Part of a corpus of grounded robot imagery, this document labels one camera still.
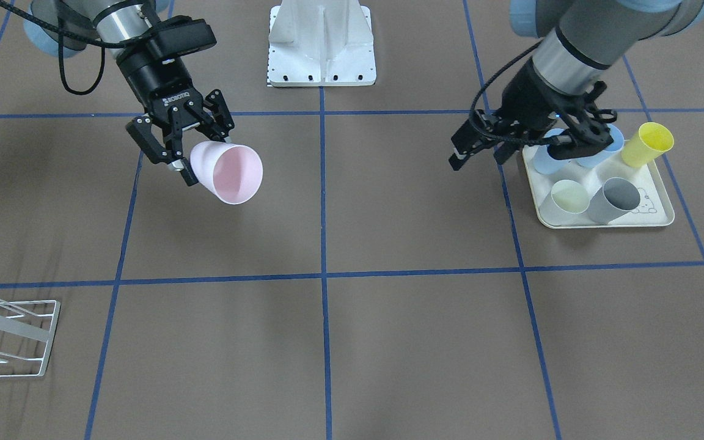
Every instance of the cup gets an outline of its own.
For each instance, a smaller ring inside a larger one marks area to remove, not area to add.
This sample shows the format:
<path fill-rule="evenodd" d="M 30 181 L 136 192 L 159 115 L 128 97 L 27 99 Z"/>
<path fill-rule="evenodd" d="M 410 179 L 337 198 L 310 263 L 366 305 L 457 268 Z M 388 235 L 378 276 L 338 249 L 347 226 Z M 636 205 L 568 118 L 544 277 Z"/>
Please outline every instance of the cup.
<path fill-rule="evenodd" d="M 612 137 L 612 143 L 610 145 L 607 145 L 604 150 L 600 151 L 599 153 L 596 153 L 594 156 L 588 156 L 587 158 L 579 158 L 576 161 L 578 164 L 580 164 L 583 167 L 586 168 L 593 168 L 602 162 L 604 162 L 607 158 L 610 158 L 610 156 L 614 155 L 615 153 L 618 153 L 623 148 L 623 133 L 621 133 L 620 130 L 618 130 L 618 127 L 615 127 L 612 123 L 608 123 L 607 127 L 610 129 L 610 137 Z"/>
<path fill-rule="evenodd" d="M 551 136 L 556 136 L 557 134 L 562 134 L 564 133 L 564 130 L 561 128 L 553 128 L 552 130 L 548 131 L 545 133 L 544 137 L 549 138 Z M 534 167 L 537 172 L 541 174 L 553 174 L 555 172 L 558 172 L 561 168 L 564 167 L 564 165 L 569 164 L 570 159 L 565 159 L 564 161 L 557 161 L 554 158 L 551 158 L 550 154 L 548 154 L 548 146 L 547 145 L 539 145 L 537 147 L 537 152 L 534 153 L 533 159 L 531 159 L 531 165 Z"/>
<path fill-rule="evenodd" d="M 242 204 L 260 189 L 262 161 L 246 145 L 201 142 L 192 148 L 189 162 L 199 183 L 226 204 Z"/>
<path fill-rule="evenodd" d="M 601 225 L 632 211 L 640 206 L 640 191 L 625 178 L 614 177 L 604 184 L 592 198 L 588 206 L 588 216 Z"/>
<path fill-rule="evenodd" d="M 664 125 L 646 122 L 624 144 L 621 160 L 629 167 L 639 168 L 670 151 L 674 143 L 673 134 Z"/>
<path fill-rule="evenodd" d="M 559 180 L 540 204 L 540 217 L 550 225 L 574 222 L 589 208 L 589 193 L 574 180 Z"/>

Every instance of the gray cup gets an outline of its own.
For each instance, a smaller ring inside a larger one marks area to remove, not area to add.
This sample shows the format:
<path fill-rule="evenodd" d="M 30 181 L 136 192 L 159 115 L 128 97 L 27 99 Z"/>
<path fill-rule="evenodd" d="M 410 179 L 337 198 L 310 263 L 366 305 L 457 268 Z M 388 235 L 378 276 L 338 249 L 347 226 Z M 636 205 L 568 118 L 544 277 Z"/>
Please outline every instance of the gray cup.
<path fill-rule="evenodd" d="M 601 225 L 640 206 L 640 191 L 625 178 L 609 178 L 592 198 L 588 216 Z"/>

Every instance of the tray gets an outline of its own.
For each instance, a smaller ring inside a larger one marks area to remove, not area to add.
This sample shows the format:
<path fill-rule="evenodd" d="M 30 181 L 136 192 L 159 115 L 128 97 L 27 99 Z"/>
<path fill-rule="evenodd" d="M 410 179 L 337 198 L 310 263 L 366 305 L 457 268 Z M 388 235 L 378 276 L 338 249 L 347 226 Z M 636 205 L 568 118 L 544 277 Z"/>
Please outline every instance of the tray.
<path fill-rule="evenodd" d="M 675 210 L 664 181 L 656 164 L 651 161 L 640 169 L 634 169 L 621 161 L 620 152 L 594 168 L 586 168 L 572 161 L 564 168 L 551 175 L 537 172 L 531 165 L 531 159 L 538 147 L 525 147 L 522 151 L 523 162 L 526 165 L 526 175 L 529 178 L 531 197 L 537 218 L 551 229 L 581 229 L 581 228 L 648 228 L 671 225 L 675 220 Z M 592 221 L 587 214 L 580 214 L 576 222 L 569 225 L 551 225 L 542 220 L 539 206 L 550 193 L 554 183 L 563 179 L 574 180 L 585 186 L 588 196 L 594 197 L 601 185 L 608 178 L 622 177 L 628 179 L 640 191 L 640 206 L 628 214 L 615 218 L 610 223 L 600 225 Z"/>

